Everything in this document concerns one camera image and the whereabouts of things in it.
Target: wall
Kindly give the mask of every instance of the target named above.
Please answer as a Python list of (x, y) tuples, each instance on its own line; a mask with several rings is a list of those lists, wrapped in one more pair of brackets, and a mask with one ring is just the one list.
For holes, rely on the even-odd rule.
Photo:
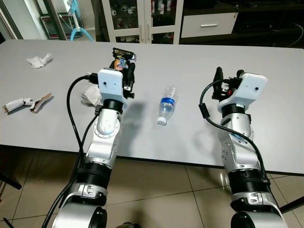
[(90, 0), (78, 0), (81, 20), (86, 30), (95, 29), (94, 12)]
[(27, 5), (33, 4), (31, 1), (33, 0), (3, 0), (3, 3), (24, 39), (46, 39), (37, 19), (37, 8), (34, 7), (32, 12), (28, 9)]
[(2, 34), (2, 36), (3, 36), (3, 38), (5, 40), (12, 39), (12, 37), (10, 36), (10, 33), (8, 32), (8, 30), (7, 30), (7, 28), (6, 28), (5, 24), (4, 24), (4, 21), (2, 21), (1, 17), (0, 17), (0, 33)]
[[(37, 0), (38, 5), (43, 14), (48, 14), (47, 8), (44, 5), (43, 0)], [(68, 0), (52, 0), (54, 8), (57, 13), (67, 13), (70, 9), (70, 6), (67, 4)]]

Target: tiled floor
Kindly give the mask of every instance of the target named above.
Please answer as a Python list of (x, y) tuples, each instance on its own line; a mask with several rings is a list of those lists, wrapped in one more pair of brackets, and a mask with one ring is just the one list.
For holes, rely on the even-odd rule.
[[(15, 228), (40, 228), (53, 200), (69, 180), (76, 155), (3, 150), (0, 155), (9, 154), (5, 166), (16, 167), (8, 173), (23, 188), (0, 186), (0, 228), (8, 228), (3, 217)], [(303, 177), (270, 178), (280, 206), (304, 195)], [(118, 159), (108, 191), (107, 228), (126, 221), (139, 223), (142, 228), (229, 228), (234, 214), (223, 170)], [(289, 228), (304, 228), (303, 207), (284, 218)]]

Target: cabinet door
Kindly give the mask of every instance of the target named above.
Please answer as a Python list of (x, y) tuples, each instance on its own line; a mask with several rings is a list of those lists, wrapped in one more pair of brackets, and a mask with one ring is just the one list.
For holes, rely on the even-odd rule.
[(183, 0), (144, 0), (146, 43), (178, 44)]
[(111, 42), (145, 43), (142, 0), (102, 0)]

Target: cable connector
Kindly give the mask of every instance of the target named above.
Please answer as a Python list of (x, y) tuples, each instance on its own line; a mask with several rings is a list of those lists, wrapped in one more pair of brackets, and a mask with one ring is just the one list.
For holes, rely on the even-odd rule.
[(102, 105), (97, 105), (96, 108), (95, 108), (95, 115), (99, 115), (102, 108), (103, 108)]
[(267, 185), (267, 186), (270, 186), (270, 180), (268, 179), (268, 178), (263, 178), (262, 179), (262, 182), (265, 184), (265, 185)]
[(98, 85), (98, 74), (97, 73), (87, 73), (86, 75), (86, 80), (89, 82)]
[(201, 114), (202, 114), (202, 116), (203, 116), (204, 119), (210, 117), (210, 114), (208, 112), (208, 109), (207, 109), (205, 103), (199, 104), (199, 109), (200, 109), (200, 112), (201, 112)]

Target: crumpled tissue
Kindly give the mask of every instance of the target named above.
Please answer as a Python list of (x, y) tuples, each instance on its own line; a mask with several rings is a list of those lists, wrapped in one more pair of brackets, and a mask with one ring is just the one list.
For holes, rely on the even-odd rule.
[(50, 57), (51, 57), (51, 54), (48, 53), (44, 58), (35, 56), (33, 58), (27, 58), (27, 61), (32, 65), (32, 68), (40, 68), (40, 67), (43, 67), (47, 63), (47, 60)]
[(98, 85), (90, 86), (87, 90), (85, 90), (81, 94), (81, 97), (84, 99), (85, 102), (92, 104), (94, 106), (100, 104), (101, 95)]

